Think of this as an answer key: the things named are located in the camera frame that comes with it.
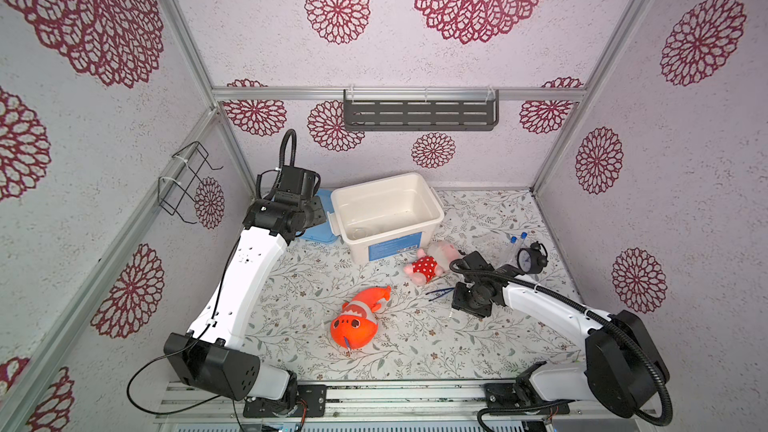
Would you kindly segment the blue capped test tube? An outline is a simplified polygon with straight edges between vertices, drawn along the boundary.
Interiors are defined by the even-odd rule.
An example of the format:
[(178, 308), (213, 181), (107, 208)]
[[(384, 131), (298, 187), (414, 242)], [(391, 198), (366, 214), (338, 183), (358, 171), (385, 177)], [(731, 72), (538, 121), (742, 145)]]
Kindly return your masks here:
[(517, 257), (519, 255), (520, 251), (525, 248), (527, 237), (528, 237), (528, 234), (526, 232), (523, 232), (520, 235), (520, 238), (518, 239), (518, 241), (516, 242), (516, 248), (515, 248), (515, 251), (513, 252), (513, 259), (514, 260), (517, 260)]
[(511, 265), (516, 264), (517, 247), (518, 247), (518, 237), (512, 236), (503, 254), (503, 259), (505, 264), (511, 264)]

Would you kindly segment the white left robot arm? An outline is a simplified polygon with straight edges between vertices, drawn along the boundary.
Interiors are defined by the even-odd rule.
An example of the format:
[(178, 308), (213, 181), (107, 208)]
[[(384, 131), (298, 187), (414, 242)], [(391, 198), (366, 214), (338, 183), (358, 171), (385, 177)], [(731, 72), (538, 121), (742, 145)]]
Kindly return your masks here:
[(295, 373), (245, 349), (249, 320), (272, 269), (290, 243), (322, 224), (318, 173), (284, 165), (274, 191), (249, 207), (219, 285), (184, 334), (172, 333), (163, 355), (185, 385), (233, 401), (262, 400), (277, 414), (295, 409)]

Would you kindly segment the blue plastic tweezers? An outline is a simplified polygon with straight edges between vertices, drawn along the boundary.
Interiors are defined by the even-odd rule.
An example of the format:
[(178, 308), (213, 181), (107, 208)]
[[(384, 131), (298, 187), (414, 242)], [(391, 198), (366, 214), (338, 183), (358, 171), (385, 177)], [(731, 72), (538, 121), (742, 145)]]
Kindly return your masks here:
[(435, 301), (435, 300), (438, 300), (439, 298), (442, 298), (442, 297), (452, 293), (453, 291), (454, 291), (453, 287), (441, 288), (441, 289), (437, 289), (437, 290), (434, 290), (434, 291), (427, 292), (427, 295), (430, 296), (430, 298), (429, 298), (430, 301)]

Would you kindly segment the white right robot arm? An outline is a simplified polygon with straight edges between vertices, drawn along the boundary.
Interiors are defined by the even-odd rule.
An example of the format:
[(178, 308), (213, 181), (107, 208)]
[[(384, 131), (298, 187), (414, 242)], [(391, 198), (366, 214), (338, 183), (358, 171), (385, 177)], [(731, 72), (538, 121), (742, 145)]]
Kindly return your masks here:
[(580, 363), (539, 361), (513, 379), (487, 386), (478, 423), (488, 416), (555, 414), (575, 402), (597, 402), (620, 418), (670, 425), (669, 371), (642, 319), (627, 310), (590, 308), (541, 285), (537, 276), (547, 263), (546, 249), (535, 243), (520, 249), (513, 264), (495, 267), (479, 252), (450, 264), (464, 278), (454, 288), (453, 309), (477, 318), (489, 317), (494, 306), (515, 309), (584, 353)]

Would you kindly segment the white plastic storage bin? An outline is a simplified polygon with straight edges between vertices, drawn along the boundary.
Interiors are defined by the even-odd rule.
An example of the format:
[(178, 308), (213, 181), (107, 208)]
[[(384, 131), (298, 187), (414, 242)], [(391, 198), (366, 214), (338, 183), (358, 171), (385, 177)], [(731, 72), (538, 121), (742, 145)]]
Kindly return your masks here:
[[(358, 265), (428, 245), (445, 213), (436, 192), (418, 173), (406, 173), (332, 191), (332, 231)], [(366, 227), (370, 235), (351, 240), (348, 232)]]

